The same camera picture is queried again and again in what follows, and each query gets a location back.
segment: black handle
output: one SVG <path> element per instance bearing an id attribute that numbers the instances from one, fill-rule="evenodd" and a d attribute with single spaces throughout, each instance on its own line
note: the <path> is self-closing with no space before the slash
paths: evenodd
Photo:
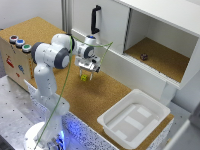
<path id="1" fill-rule="evenodd" d="M 101 10 L 101 7 L 96 5 L 96 8 L 92 10 L 92 24 L 91 24 L 91 31 L 92 34 L 98 33 L 100 30 L 96 28 L 96 12 Z"/>

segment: white plastic tub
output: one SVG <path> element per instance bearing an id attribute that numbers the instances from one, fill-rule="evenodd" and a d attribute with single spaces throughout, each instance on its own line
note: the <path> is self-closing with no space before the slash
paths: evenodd
<path id="1" fill-rule="evenodd" d="M 169 108 L 135 89 L 97 120 L 118 144 L 125 149 L 135 149 L 169 113 Z"/>

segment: white cabinet door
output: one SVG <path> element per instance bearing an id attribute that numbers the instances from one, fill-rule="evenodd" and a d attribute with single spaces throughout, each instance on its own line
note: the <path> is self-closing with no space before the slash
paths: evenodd
<path id="1" fill-rule="evenodd" d="M 96 28 L 100 30 L 94 35 L 97 42 L 113 42 L 111 49 L 122 54 L 130 9 L 113 0 L 73 0 L 72 33 L 91 35 L 91 14 L 96 5 L 101 7 L 96 13 Z"/>

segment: brown box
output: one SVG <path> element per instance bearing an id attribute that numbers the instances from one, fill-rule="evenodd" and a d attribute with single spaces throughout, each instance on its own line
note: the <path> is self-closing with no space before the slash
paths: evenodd
<path id="1" fill-rule="evenodd" d="M 34 45 L 36 42 L 50 43 L 57 33 L 65 33 L 40 17 L 32 18 L 7 29 L 0 31 L 0 51 L 4 62 L 6 74 L 27 90 L 24 83 L 34 77 L 34 66 L 31 53 L 23 53 L 21 49 L 9 43 L 12 35 L 25 40 L 26 44 Z"/>

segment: yellow object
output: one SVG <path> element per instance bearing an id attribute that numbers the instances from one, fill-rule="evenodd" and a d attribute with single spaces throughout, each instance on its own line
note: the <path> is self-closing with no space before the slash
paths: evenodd
<path id="1" fill-rule="evenodd" d="M 82 75 L 82 76 L 81 76 L 81 80 L 82 80 L 82 81 L 86 81 L 86 80 L 87 80 L 87 75 Z"/>

